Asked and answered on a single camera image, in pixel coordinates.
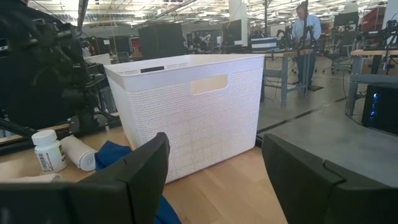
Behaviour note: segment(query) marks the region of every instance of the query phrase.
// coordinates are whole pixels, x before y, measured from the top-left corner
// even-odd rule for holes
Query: bottle cap
[[[36,146],[50,144],[55,140],[57,140],[57,134],[52,129],[39,131],[32,135],[33,144],[35,144]]]

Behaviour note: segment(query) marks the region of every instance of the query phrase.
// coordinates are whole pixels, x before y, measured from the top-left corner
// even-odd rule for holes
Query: basket handle hole
[[[222,90],[228,86],[228,75],[203,78],[191,81],[191,94],[199,95],[211,91]]]

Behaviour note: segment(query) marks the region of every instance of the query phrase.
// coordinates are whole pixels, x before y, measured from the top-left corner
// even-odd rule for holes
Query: wooden table
[[[128,145],[122,127],[81,140],[93,149],[107,140]],[[0,157],[0,180],[40,172],[33,149]],[[65,180],[78,182],[93,172],[82,171],[68,161],[60,173]],[[173,181],[163,193],[183,224],[287,223],[258,148]]]
[[[81,140],[92,147],[93,149],[100,149],[100,147],[107,141],[118,143],[120,145],[129,145],[127,138],[124,135],[123,128],[113,128],[110,131],[103,131],[98,134],[93,134],[81,138]],[[34,150],[28,149],[25,151],[0,156],[0,181],[7,179],[37,176],[41,174],[40,163],[37,160]],[[67,181],[78,182],[85,177],[88,177],[93,172],[85,172],[78,169],[77,166],[68,160],[67,167],[60,172],[63,178]]]
[[[357,94],[358,84],[374,84],[374,85],[384,85],[389,87],[398,87],[398,76],[396,75],[377,75],[377,74],[363,74],[362,73],[362,63],[363,57],[365,56],[385,56],[388,55],[398,55],[398,50],[354,50],[351,52],[353,56],[353,74],[349,78],[349,90],[347,96],[346,105],[346,115],[352,116],[355,101],[361,97]]]
[[[294,88],[288,88],[287,86],[287,79],[289,77],[289,58],[294,58],[298,57],[299,52],[297,50],[295,51],[290,51],[290,52],[274,52],[272,53],[265,53],[266,59],[269,58],[281,58],[282,59],[282,69],[281,70],[271,70],[271,69],[265,69],[264,71],[264,76],[266,78],[281,78],[281,85],[280,86],[275,86],[275,85],[266,85],[266,80],[264,82],[265,86],[270,86],[274,88],[280,88],[281,89],[281,98],[280,98],[280,106],[281,107],[286,107],[286,102],[287,102],[287,94],[291,91],[296,91],[296,90],[303,90],[303,96],[305,97],[307,88],[308,88],[308,70],[309,70],[309,65],[310,65],[310,60],[309,56],[312,54],[313,49],[305,49],[300,51],[300,55],[305,55],[304,57],[304,67],[303,67],[303,83],[301,85],[297,85]]]

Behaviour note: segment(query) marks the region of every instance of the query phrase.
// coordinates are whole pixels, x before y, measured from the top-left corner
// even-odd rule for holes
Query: ceiling
[[[264,22],[264,0],[242,1],[247,3],[251,24]],[[269,23],[280,24],[294,20],[295,8],[301,1],[303,0],[268,0]],[[335,14],[343,11],[346,2],[347,0],[309,0],[308,11],[323,21],[331,21]],[[356,2],[359,4],[360,13],[363,14],[387,0]],[[64,21],[77,24],[79,0],[31,0],[29,6],[46,13],[51,12]],[[228,0],[88,0],[83,25],[137,26],[154,22],[189,24],[198,21],[217,24],[227,22],[228,17]]]

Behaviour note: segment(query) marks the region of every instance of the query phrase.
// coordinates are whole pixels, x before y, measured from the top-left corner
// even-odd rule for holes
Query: black monitor
[[[138,33],[145,60],[185,54],[180,23],[154,24],[139,29]]]
[[[235,41],[242,40],[242,20],[238,19],[224,24],[223,32],[226,45],[235,45]]]
[[[358,30],[359,12],[340,13],[335,16],[333,27],[354,25],[353,30]]]

